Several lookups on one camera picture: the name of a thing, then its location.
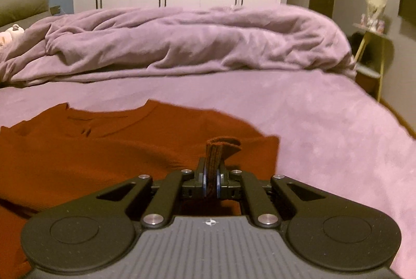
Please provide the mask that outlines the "rust brown knit sweater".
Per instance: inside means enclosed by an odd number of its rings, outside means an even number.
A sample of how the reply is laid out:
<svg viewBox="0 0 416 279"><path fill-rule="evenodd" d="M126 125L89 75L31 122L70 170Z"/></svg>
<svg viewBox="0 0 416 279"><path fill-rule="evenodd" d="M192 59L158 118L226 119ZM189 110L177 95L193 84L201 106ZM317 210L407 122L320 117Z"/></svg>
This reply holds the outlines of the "rust brown knit sweater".
<svg viewBox="0 0 416 279"><path fill-rule="evenodd" d="M149 100L128 111L89 112L68 104L1 128L1 277L30 270L21 230L37 212L140 174L162 179L195 168L214 138L239 141L226 164L265 179L280 140L213 110Z"/></svg>

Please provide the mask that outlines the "lilac bed sheet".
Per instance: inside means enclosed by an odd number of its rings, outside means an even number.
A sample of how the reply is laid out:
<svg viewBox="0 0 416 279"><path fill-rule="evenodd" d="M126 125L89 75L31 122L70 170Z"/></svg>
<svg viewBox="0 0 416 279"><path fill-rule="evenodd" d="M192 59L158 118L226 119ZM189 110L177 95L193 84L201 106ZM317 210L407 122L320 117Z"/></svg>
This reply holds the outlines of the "lilac bed sheet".
<svg viewBox="0 0 416 279"><path fill-rule="evenodd" d="M56 104L134 109L147 100L216 109L278 135L277 170L390 215L402 243L393 269L415 277L415 140L351 79L320 70L240 70L181 77L48 82L1 89L1 124Z"/></svg>

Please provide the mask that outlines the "crumpled lilac duvet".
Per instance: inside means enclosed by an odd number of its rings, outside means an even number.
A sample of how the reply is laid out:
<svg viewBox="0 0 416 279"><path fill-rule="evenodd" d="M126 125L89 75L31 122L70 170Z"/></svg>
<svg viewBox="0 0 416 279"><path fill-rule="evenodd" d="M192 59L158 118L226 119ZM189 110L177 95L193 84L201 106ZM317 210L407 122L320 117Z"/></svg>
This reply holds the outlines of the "crumpled lilac duvet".
<svg viewBox="0 0 416 279"><path fill-rule="evenodd" d="M117 8L51 16L1 50L4 85L240 69L319 69L355 77L349 42L337 24L287 4Z"/></svg>

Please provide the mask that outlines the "small side table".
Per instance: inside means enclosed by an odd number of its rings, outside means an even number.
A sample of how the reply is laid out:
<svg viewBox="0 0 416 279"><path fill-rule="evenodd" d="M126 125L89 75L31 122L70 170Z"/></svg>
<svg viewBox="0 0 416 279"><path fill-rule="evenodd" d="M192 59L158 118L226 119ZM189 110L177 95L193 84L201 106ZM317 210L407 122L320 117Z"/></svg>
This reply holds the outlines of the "small side table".
<svg viewBox="0 0 416 279"><path fill-rule="evenodd" d="M364 77L375 80L372 94L380 103L386 70L386 49L391 44L391 39L383 31L359 23L354 23L353 27L362 35L354 54L356 70Z"/></svg>

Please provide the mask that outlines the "wrapped flower bouquet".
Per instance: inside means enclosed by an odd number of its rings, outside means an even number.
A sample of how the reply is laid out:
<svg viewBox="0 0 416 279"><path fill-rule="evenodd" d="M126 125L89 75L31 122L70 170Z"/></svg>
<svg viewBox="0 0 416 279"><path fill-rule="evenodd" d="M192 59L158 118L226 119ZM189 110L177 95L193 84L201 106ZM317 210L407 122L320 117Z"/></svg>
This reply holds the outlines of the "wrapped flower bouquet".
<svg viewBox="0 0 416 279"><path fill-rule="evenodd" d="M388 0L365 0L366 12L361 17L360 24L372 31L377 31Z"/></svg>

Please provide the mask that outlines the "white plush toy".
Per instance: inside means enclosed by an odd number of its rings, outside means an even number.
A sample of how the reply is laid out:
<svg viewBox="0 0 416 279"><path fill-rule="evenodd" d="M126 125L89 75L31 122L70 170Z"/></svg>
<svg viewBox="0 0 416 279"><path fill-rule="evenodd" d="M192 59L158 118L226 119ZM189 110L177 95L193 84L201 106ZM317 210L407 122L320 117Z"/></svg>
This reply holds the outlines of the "white plush toy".
<svg viewBox="0 0 416 279"><path fill-rule="evenodd" d="M6 29L5 31L0 33L0 47L1 49L4 49L9 44L11 44L12 41L18 39L25 30L19 26L19 24L13 24L11 27Z"/></svg>

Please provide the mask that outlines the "olive green headboard cushion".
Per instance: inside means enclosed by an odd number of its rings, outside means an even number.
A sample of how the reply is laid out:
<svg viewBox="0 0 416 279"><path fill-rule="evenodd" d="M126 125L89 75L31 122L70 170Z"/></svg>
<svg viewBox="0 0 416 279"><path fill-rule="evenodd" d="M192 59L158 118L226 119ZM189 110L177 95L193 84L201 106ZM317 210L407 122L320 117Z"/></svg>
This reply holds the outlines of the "olive green headboard cushion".
<svg viewBox="0 0 416 279"><path fill-rule="evenodd" d="M49 0L1 0L1 32L15 24L27 29L50 16Z"/></svg>

